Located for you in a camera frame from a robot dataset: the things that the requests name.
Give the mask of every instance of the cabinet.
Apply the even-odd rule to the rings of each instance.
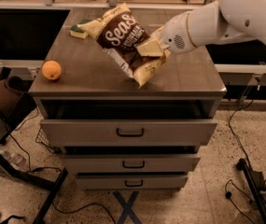
[[[42,13],[48,13],[52,10],[60,10],[60,12],[65,12],[66,10],[70,10],[73,7],[107,8],[113,7],[116,4],[127,3],[131,8],[160,10],[172,9],[176,10],[176,14],[178,14],[184,9],[193,10],[213,1],[215,0],[0,0],[0,9],[13,9],[15,11],[18,10],[22,15],[27,15],[23,13],[29,13],[28,10],[30,9],[40,10],[42,11]],[[34,39],[42,36],[41,39],[47,40],[47,36],[51,35],[53,32],[53,29],[50,29],[50,32],[47,33],[48,28],[53,26],[48,24],[49,16],[45,16],[44,18],[38,17],[37,19],[40,21],[38,25],[36,25],[36,22],[28,22],[27,20],[15,21],[15,18],[13,18],[13,16],[9,15],[9,18],[7,18],[7,16],[8,14],[6,12],[0,14],[0,19],[4,19],[4,22],[0,22],[0,28],[2,28],[0,29],[0,47],[5,46],[5,49],[3,50],[4,53],[12,54],[11,51],[13,51],[16,52],[15,54],[17,54],[17,56],[25,56],[27,57],[25,59],[32,59],[29,58],[28,54],[26,54],[26,52],[24,52],[23,50],[23,48],[27,47],[28,45],[30,45],[31,47],[32,44],[38,44],[37,46],[32,47],[34,49],[41,48],[39,52],[41,52],[42,54],[47,53],[47,42],[30,42],[31,39],[25,39],[25,36],[22,38],[24,42],[20,42],[20,40],[18,39],[20,38],[20,36],[18,36],[18,38],[11,37],[11,35],[7,35],[6,30],[5,35],[2,35],[2,31],[4,31],[3,27],[6,28],[10,23],[12,24],[13,28],[15,24],[20,24],[18,26],[18,29],[19,34],[21,35],[28,34],[26,31],[24,33],[22,29],[29,29],[29,31],[31,31],[31,29],[34,29],[34,31],[36,31],[36,29],[40,26],[40,28],[37,29],[37,32],[31,31],[31,34],[33,34],[32,36],[34,36]],[[257,86],[255,76],[261,77],[261,80],[258,84],[261,87],[266,87],[266,48],[263,44],[258,44],[256,46],[254,43],[237,43],[229,44],[228,46],[209,46],[208,50],[214,60],[216,69],[220,73],[224,84],[227,85],[228,89],[230,87],[233,87],[236,90],[236,94],[234,94],[234,89],[231,89],[230,96],[227,97],[229,99],[241,97],[242,101],[247,95],[247,91],[249,91],[252,87]],[[25,46],[21,46],[19,48],[20,50],[18,50],[16,49],[16,46],[18,46],[19,44]],[[16,58],[5,59],[13,60],[9,61],[1,58],[1,60],[4,60],[2,61],[3,66],[16,66]],[[31,61],[17,61],[17,66],[19,66],[20,68],[27,68],[28,66],[30,66],[28,62]],[[33,67],[30,67],[30,73],[35,73],[35,70],[39,69],[41,64],[42,61],[39,61],[39,63],[35,63]],[[25,75],[27,77],[30,76],[30,73],[28,71],[26,73],[27,74]],[[266,90],[265,92],[263,91],[264,89],[261,89],[260,93],[262,93],[262,95],[260,95],[260,97],[266,97]]]
[[[72,9],[63,27],[104,12]],[[149,32],[174,13],[133,9]],[[52,82],[38,74],[29,92],[44,117],[42,130],[62,149],[80,187],[184,187],[217,126],[214,115],[226,92],[206,48],[171,55],[141,89],[94,40],[71,37],[68,29],[59,32],[48,59],[62,65],[61,78]]]

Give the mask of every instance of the orange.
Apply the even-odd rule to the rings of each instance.
[[[49,60],[43,63],[41,67],[42,75],[48,80],[56,80],[60,78],[62,68],[59,63],[53,60]]]

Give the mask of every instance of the chair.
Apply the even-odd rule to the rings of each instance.
[[[8,77],[0,80],[0,145],[35,108],[35,101],[20,77]],[[2,167],[0,173],[3,173],[4,169],[5,173],[13,177],[49,191],[49,195],[34,221],[34,224],[44,223],[43,218],[67,176],[66,169],[63,169],[56,181],[53,182],[16,170],[1,154],[0,167]]]

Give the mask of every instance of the open drawer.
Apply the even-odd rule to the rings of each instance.
[[[195,146],[206,145],[213,119],[43,119],[40,125],[55,146]]]
[[[197,154],[63,155],[69,173],[187,173],[196,168],[199,160]]]

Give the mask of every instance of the black stand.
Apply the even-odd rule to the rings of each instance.
[[[6,140],[13,129],[8,130],[5,124],[0,120],[0,145]],[[49,191],[49,195],[45,200],[44,204],[40,208],[33,224],[44,223],[43,218],[49,210],[49,207],[54,200],[56,194],[58,193],[62,183],[67,177],[66,169],[63,169],[55,181],[49,181],[47,179],[41,178],[39,176],[30,175],[19,170],[14,169],[10,163],[0,154],[0,173],[6,173],[12,177],[18,178],[19,180],[25,181],[29,184],[37,186],[39,188]]]
[[[238,161],[236,168],[244,172],[246,182],[250,187],[263,222],[266,224],[266,193],[261,193],[262,191],[266,191],[263,175],[260,172],[251,170],[244,159]]]

